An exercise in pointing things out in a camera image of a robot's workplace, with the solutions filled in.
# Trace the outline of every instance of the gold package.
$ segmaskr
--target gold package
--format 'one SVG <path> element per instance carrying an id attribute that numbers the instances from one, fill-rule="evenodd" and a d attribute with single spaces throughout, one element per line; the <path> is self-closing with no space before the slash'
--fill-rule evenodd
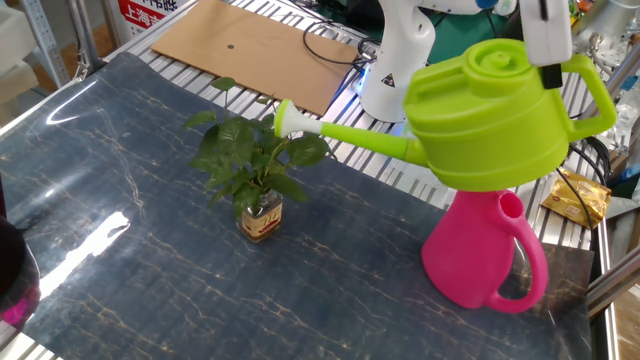
<path id="1" fill-rule="evenodd" d="M 611 190 L 578 174 L 560 169 L 569 183 L 580 194 L 587 205 L 593 226 L 596 227 L 607 213 Z M 580 201 L 561 177 L 556 179 L 553 189 L 542 202 L 547 209 L 589 228 L 589 221 Z"/>

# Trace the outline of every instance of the green plant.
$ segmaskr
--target green plant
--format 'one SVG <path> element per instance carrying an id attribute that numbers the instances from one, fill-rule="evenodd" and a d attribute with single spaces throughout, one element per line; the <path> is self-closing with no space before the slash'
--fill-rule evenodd
<path id="1" fill-rule="evenodd" d="M 198 154 L 189 162 L 192 167 L 210 175 L 205 190 L 218 188 L 209 207 L 225 195 L 233 196 L 236 216 L 249 207 L 257 207 L 260 195 L 275 190 L 296 201 L 307 196 L 298 183 L 287 176 L 286 170 L 294 165 L 310 166 L 331 154 L 327 142 L 315 134 L 304 133 L 298 138 L 278 138 L 273 132 L 274 115 L 262 120 L 248 120 L 230 116 L 227 111 L 228 91 L 236 85 L 231 78 L 219 78 L 211 86 L 224 91 L 224 121 L 218 121 L 214 111 L 203 111 L 192 116 L 183 129 L 205 123 L 214 123 L 204 133 Z M 259 103 L 273 105 L 272 97 L 258 99 Z M 284 161 L 286 152 L 288 160 Z"/>

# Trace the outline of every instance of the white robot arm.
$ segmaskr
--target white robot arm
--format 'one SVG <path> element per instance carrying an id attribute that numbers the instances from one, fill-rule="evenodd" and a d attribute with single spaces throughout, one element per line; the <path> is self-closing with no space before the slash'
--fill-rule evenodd
<path id="1" fill-rule="evenodd" d="M 476 14 L 491 0 L 379 0 L 385 27 L 377 59 L 358 85 L 365 112 L 385 122 L 404 121 L 402 100 L 414 72 L 424 67 L 436 38 L 418 7 L 448 14 Z M 547 66 L 571 58 L 571 28 L 565 0 L 520 0 L 522 27 L 531 64 Z"/>

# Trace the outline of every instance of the watering can lid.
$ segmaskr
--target watering can lid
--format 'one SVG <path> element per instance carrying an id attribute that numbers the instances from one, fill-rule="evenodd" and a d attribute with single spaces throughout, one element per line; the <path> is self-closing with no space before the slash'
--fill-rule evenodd
<path id="1" fill-rule="evenodd" d="M 511 39 L 495 39 L 475 44 L 466 54 L 469 70 L 480 75 L 508 78 L 529 69 L 524 43 Z"/>

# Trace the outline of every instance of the watering can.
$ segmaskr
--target watering can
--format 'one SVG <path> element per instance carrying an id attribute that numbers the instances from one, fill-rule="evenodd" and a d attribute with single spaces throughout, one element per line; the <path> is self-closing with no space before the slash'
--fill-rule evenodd
<path id="1" fill-rule="evenodd" d="M 559 90 L 544 89 L 524 43 L 493 39 L 414 73 L 403 106 L 415 139 L 311 120 L 290 100 L 278 108 L 275 132 L 308 131 L 425 166 L 454 189 L 507 189 L 548 174 L 570 142 L 615 124 L 615 106 L 591 60 L 576 54 L 562 70 L 582 76 L 600 115 L 571 120 Z"/>
<path id="2" fill-rule="evenodd" d="M 511 271 L 514 238 L 529 259 L 531 288 L 522 299 L 510 300 L 498 289 Z M 542 244 L 524 216 L 522 201 L 508 190 L 458 191 L 422 247 L 422 264 L 442 294 L 468 309 L 525 311 L 544 295 L 549 280 Z"/>

